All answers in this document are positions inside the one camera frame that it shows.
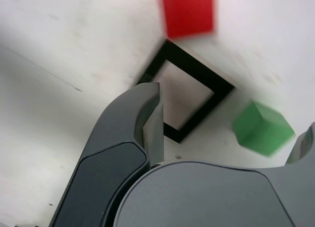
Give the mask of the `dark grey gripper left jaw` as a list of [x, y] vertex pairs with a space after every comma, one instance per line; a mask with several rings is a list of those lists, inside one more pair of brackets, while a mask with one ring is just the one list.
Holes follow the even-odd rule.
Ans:
[[129, 188], [151, 168], [143, 127], [160, 102], [159, 83], [114, 99], [97, 120], [53, 215], [53, 227], [111, 227]]

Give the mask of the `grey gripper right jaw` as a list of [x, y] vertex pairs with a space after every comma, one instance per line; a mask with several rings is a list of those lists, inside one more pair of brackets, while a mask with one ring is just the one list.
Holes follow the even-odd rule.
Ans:
[[128, 190], [116, 227], [312, 227], [315, 128], [301, 134], [296, 161], [237, 168], [183, 161], [160, 165]]

